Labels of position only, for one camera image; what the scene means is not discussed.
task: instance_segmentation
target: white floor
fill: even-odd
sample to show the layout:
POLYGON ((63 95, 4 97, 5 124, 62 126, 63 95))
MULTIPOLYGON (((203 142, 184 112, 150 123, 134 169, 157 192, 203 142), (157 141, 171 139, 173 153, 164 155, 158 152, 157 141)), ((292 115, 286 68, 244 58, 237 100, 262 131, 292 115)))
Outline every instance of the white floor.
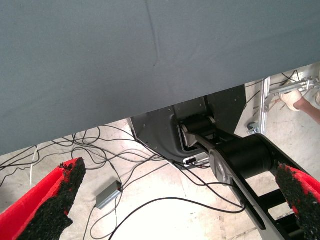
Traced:
MULTIPOLYGON (((318 76, 319 69, 320 65, 314 64, 299 69, 299 72, 306 77, 311 75, 318 76)), ((271 81, 272 83, 276 83, 284 79, 283 76, 276 75, 272 77, 271 81)), ((253 96, 257 90, 259 90, 259 84, 248 87, 246 89, 247 99, 253 96)), ((316 91, 312 90, 306 95, 306 99, 310 100, 314 106, 316 106, 313 99, 315 93, 316 91)), ((254 122, 255 118, 258 117, 257 114, 253 117, 256 111, 254 107, 258 106, 258 102, 259 95, 248 103, 244 110, 235 131, 239 136, 247 136, 247 123, 254 122)), ((286 106, 283 107, 283 105, 282 102, 277 103, 268 113, 266 136, 305 168, 312 176, 320 180, 320 165, 318 162, 320 125, 313 122, 312 119, 303 112, 292 112, 286 106)), ((111 125, 129 131, 126 120, 121 120, 111 125)), ((125 133, 113 128, 102 127, 101 130, 101 137, 106 140, 130 138, 125 133)), ((97 129, 91 129, 86 136, 96 137, 97 133, 97 129)), ((49 144, 50 142, 43 143, 41 148, 49 144)), ((95 144, 115 154, 129 150, 128 152, 135 152, 144 156, 150 155, 150 152, 144 147, 132 141, 99 141, 95 144)), ((46 157, 40 164, 33 168, 33 186, 61 162, 70 160, 72 157, 68 151, 71 149, 72 147, 53 145, 41 150, 41 157, 50 154, 56 155, 46 157)), ((15 156, 19 152, 21 151, 0 156, 0 163, 15 156)), ((88 168, 95 166, 85 151, 77 151, 74 157, 83 157, 88 168)), ((134 161, 142 160, 140 157, 131 154, 127 154, 125 157, 134 161)), ((21 162, 28 163, 31 160, 32 157, 29 157, 21 162)), ((115 158, 111 160, 111 162, 119 172, 122 181, 125 182, 135 163, 125 161, 121 158, 115 158)), ((135 170, 131 180, 137 179, 166 163, 165 161, 149 161, 135 170)), ((13 168, 7 168, 1 171, 0 181, 2 181, 5 175, 13 171, 13 168)), ((208 183, 217 181, 211 169, 193 169, 192 171, 208 183)), ((69 217, 74 223, 63 232, 60 238, 61 240, 83 238, 88 216, 95 204, 96 196, 116 179, 117 175, 109 164, 102 169, 87 171, 74 205, 69 213, 69 217)), ((260 195, 277 188, 274 178, 266 173, 249 179, 248 181, 260 195), (267 187, 259 188, 262 182, 267 183, 263 185, 267 187)), ((229 200, 236 201, 227 187, 217 185, 213 188, 229 200)), ((3 186, 0 188, 0 212, 3 212, 29 189, 30 169, 18 170, 14 175, 7 177, 3 186)), ((163 197, 187 198, 224 210, 238 210, 236 207, 223 202, 205 187, 192 184, 177 169, 168 164, 160 170, 133 183, 124 191, 121 203, 117 208, 118 223, 140 205, 150 200, 163 197)), ((94 209, 88 226, 89 231, 95 221, 113 208, 114 202, 107 205, 103 210, 94 209)), ((288 211, 288 208, 284 207, 283 209, 275 210, 274 214, 280 216, 286 214, 288 211)), ((110 233, 115 225, 116 218, 113 212, 92 229, 92 235, 95 238, 101 238, 110 233)), ((85 239, 92 239, 89 232, 87 232, 85 239)), ((259 240, 261 238, 245 212, 239 214, 220 213, 187 202, 164 200, 154 202, 135 213, 119 228, 113 239, 259 240)))

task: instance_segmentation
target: small silver box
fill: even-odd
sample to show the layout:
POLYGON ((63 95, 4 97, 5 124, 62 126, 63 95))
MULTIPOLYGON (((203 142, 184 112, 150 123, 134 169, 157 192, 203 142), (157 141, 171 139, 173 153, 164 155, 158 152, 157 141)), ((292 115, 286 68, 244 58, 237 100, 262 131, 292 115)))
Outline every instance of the small silver box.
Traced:
POLYGON ((103 190, 103 192, 96 196, 95 206, 100 210, 103 209, 108 203, 118 197, 122 191, 123 189, 121 183, 116 180, 105 190, 103 190))

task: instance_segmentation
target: black metal bracket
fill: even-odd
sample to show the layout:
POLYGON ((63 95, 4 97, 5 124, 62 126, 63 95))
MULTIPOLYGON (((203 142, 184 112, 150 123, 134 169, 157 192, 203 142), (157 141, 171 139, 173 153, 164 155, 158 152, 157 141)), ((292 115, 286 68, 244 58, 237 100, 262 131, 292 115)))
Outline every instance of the black metal bracket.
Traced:
POLYGON ((254 134, 240 138, 218 129, 213 121, 205 121, 203 118, 200 116, 199 119, 194 118, 194 121, 181 123, 183 144, 207 152, 211 169, 218 181, 232 184, 240 190, 233 193, 246 204, 246 212, 263 239, 304 239, 294 214, 281 219, 273 219, 269 214, 269 209, 286 202, 282 192, 278 189, 258 196, 246 181, 268 171, 276 176, 279 164, 304 170, 265 136, 254 134))

